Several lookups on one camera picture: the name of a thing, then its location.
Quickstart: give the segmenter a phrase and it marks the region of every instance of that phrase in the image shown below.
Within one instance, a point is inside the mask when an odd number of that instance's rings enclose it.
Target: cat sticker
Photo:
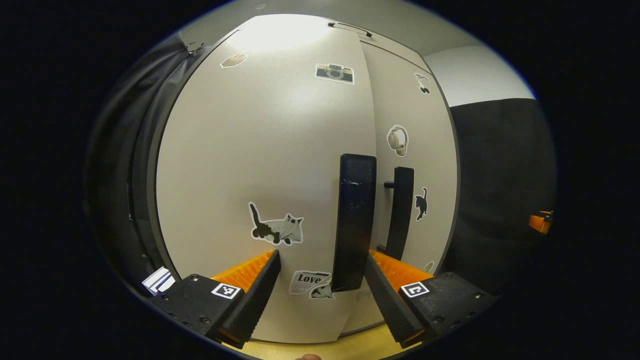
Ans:
[[[329,280],[327,284],[316,286],[313,290],[311,290],[311,293],[309,293],[309,298],[316,300],[335,300],[335,297],[333,297],[333,292],[331,291],[331,280]]]
[[[302,221],[305,218],[296,218],[287,214],[281,220],[260,220],[260,213],[255,204],[249,203],[249,213],[253,221],[251,230],[252,238],[266,241],[272,245],[280,246],[284,243],[291,246],[295,243],[302,243]]]
[[[424,86],[424,84],[422,84],[422,81],[421,81],[421,80],[429,81],[429,79],[426,76],[419,74],[417,72],[414,72],[413,75],[415,76],[416,80],[418,80],[418,88],[420,89],[420,91],[423,94],[430,94],[431,92],[429,91],[429,89],[426,86]]]
[[[427,215],[427,188],[422,188],[424,190],[424,195],[416,195],[415,196],[415,208],[420,211],[418,214],[418,218],[415,221],[420,221],[424,215]]]

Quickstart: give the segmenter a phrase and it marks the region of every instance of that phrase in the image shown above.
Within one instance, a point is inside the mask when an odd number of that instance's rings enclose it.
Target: black handle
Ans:
[[[362,284],[371,244],[375,203],[376,158],[342,155],[332,292],[357,290]]]
[[[385,188],[394,190],[394,200],[391,207],[391,222],[385,255],[394,259],[402,259],[406,235],[409,233],[411,211],[413,204],[413,169],[397,167],[394,171],[393,182],[385,182]]]
[[[365,33],[367,33],[367,36],[368,36],[368,37],[372,37],[372,36],[373,36],[373,34],[372,34],[372,33],[368,32],[367,30],[365,30],[365,29],[363,29],[363,28],[359,28],[359,27],[357,27],[357,26],[353,26],[353,25],[345,24],[345,23],[343,23],[343,22],[330,22],[328,25],[329,25],[329,27],[331,27],[331,28],[332,28],[332,27],[334,27],[335,25],[351,26],[352,28],[356,28],[356,29],[358,29],[358,30],[362,30],[362,31],[364,31]]]

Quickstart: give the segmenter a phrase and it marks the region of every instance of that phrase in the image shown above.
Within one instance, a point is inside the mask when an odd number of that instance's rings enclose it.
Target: gray wall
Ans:
[[[456,47],[424,60],[449,106],[501,99],[535,99],[526,82],[502,57],[482,45]]]

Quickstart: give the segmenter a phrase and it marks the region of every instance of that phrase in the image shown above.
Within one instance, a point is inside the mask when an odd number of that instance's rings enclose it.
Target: orange ridged pad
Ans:
[[[529,226],[533,227],[535,230],[538,230],[539,232],[545,235],[549,231],[549,225],[550,224],[546,222],[545,218],[543,217],[537,217],[535,215],[531,215],[531,218],[529,218]]]
[[[418,270],[411,265],[407,265],[400,260],[396,260],[375,250],[369,250],[369,253],[380,267],[380,270],[382,270],[382,273],[385,274],[387,281],[396,293],[402,285],[413,284],[414,282],[433,277],[422,270]]]
[[[258,255],[244,263],[229,268],[220,274],[211,277],[211,279],[237,286],[238,288],[242,288],[246,293],[249,291],[249,288],[251,287],[251,284],[253,284],[256,276],[258,276],[274,251],[275,249],[269,250],[262,255]]]

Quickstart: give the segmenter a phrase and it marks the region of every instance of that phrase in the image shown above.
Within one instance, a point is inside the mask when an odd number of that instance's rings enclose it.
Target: cabinet door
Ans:
[[[387,244],[394,191],[385,188],[384,182],[394,180],[396,167],[412,168],[412,213],[401,260],[419,269],[431,263],[428,272],[432,274],[451,236],[458,192],[458,155],[449,110],[431,74],[379,47],[362,42],[362,49],[371,79],[378,159],[371,248]],[[397,125],[408,135],[404,156],[387,141],[389,131]],[[425,198],[423,188],[427,189],[426,208],[420,200]],[[382,321],[372,302],[372,297],[362,297],[344,332]]]
[[[279,250],[282,269],[253,338],[333,341],[356,292],[312,299],[289,287],[298,270],[333,270],[340,156],[376,154],[371,84],[357,34],[274,19],[234,33],[182,89],[160,145],[157,210],[181,277]],[[352,69],[353,84],[316,77],[318,64]],[[254,238],[250,202],[263,222],[304,218],[303,242]]]

